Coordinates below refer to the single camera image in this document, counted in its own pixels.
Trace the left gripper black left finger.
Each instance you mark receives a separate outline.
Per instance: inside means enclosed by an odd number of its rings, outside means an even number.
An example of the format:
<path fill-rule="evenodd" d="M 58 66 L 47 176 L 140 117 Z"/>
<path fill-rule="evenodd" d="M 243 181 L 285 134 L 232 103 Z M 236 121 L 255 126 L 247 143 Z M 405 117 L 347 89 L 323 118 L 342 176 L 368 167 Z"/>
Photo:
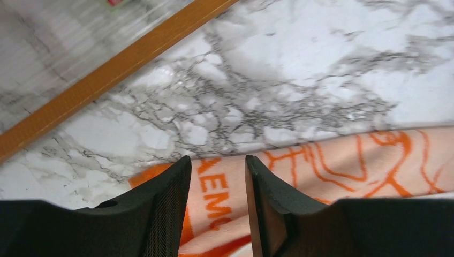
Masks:
<path fill-rule="evenodd" d="M 184 156 L 95 208 L 1 201 L 1 256 L 177 256 L 191 168 Z"/>

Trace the orange white towel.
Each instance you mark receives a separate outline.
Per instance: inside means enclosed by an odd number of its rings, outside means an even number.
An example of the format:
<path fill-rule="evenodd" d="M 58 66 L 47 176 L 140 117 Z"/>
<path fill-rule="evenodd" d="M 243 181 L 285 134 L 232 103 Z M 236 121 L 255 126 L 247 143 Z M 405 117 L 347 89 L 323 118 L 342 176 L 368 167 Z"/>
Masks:
<path fill-rule="evenodd" d="M 258 152 L 275 175 L 321 203 L 453 198 L 453 127 L 380 131 Z M 180 256 L 252 256 L 245 158 L 192 163 Z"/>

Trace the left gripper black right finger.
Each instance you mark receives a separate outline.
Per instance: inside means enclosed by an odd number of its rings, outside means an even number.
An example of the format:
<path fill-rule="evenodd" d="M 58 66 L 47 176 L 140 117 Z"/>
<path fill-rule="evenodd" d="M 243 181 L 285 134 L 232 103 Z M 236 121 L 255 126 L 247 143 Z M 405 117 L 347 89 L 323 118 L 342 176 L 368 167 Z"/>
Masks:
<path fill-rule="evenodd" d="M 245 158 L 254 256 L 453 256 L 453 200 L 323 204 Z"/>

